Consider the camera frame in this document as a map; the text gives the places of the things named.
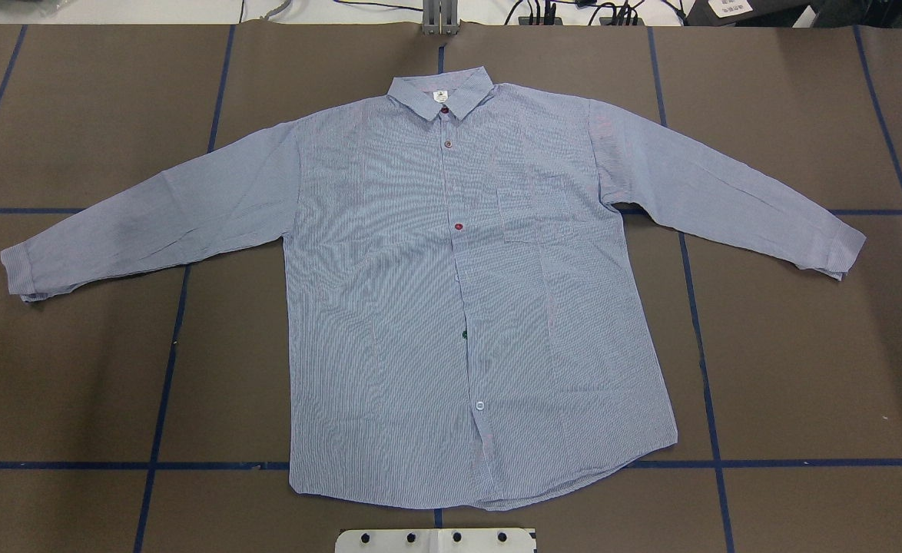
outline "blue button-up shirt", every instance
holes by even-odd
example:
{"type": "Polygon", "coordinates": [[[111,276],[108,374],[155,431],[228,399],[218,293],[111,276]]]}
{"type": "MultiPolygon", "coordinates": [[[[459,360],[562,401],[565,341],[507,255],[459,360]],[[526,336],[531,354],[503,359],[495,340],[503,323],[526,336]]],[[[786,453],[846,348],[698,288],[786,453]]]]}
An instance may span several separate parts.
{"type": "Polygon", "coordinates": [[[251,134],[2,262],[37,301],[283,238],[294,489],[505,510],[676,442],[621,202],[835,279],[864,241],[697,141],[478,68],[251,134]]]}

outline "chest pocket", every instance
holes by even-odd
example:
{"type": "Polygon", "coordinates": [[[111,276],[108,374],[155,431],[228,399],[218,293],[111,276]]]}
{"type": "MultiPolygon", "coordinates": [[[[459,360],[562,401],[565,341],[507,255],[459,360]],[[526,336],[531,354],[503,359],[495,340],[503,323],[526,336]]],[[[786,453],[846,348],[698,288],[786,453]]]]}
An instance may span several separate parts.
{"type": "Polygon", "coordinates": [[[560,179],[502,185],[496,193],[506,242],[549,243],[571,238],[571,206],[560,179]]]}

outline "white floor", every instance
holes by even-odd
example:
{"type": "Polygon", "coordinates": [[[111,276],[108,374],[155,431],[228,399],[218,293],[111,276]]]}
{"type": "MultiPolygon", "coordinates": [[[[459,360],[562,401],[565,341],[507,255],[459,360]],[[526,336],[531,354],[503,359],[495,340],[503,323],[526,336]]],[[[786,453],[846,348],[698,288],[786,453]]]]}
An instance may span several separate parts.
{"type": "MultiPolygon", "coordinates": [[[[60,9],[42,13],[37,2],[0,0],[0,22],[42,22],[42,24],[230,24],[260,18],[282,0],[43,0],[40,5],[60,9]]],[[[419,7],[420,0],[380,0],[389,4],[419,7]]],[[[684,0],[689,11],[694,0],[684,0]]],[[[513,5],[512,0],[459,0],[458,15],[464,21],[501,25],[513,5]]],[[[564,25],[585,25],[595,9],[578,9],[572,4],[557,6],[564,25]]],[[[521,5],[512,18],[527,15],[521,5]]],[[[646,25],[679,25],[676,14],[661,0],[645,0],[638,13],[646,25]]],[[[293,0],[293,4],[272,21],[299,24],[374,24],[374,22],[419,22],[420,13],[375,6],[353,6],[332,0],[293,0]]]]}

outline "striped shirt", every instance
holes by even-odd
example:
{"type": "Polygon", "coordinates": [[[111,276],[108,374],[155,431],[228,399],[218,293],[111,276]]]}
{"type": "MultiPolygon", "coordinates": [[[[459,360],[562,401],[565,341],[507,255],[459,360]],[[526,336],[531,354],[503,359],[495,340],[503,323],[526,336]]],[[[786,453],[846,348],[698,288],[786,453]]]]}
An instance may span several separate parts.
{"type": "Polygon", "coordinates": [[[38,301],[282,238],[293,489],[507,510],[676,442],[613,203],[838,280],[865,239],[697,141],[476,68],[253,133],[1,259],[38,301]]]}

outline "shirt's left sleeve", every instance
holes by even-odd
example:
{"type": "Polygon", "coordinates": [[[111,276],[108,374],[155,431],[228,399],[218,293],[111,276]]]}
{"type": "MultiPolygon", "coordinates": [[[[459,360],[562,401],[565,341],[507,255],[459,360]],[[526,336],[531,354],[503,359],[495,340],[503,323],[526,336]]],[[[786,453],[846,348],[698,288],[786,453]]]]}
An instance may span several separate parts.
{"type": "Polygon", "coordinates": [[[625,109],[589,101],[588,133],[603,204],[640,204],[658,224],[837,280],[864,244],[789,186],[625,109]]]}
{"type": "Polygon", "coordinates": [[[289,234],[300,193],[293,134],[293,122],[255,132],[5,249],[9,291],[40,301],[289,234]]]}

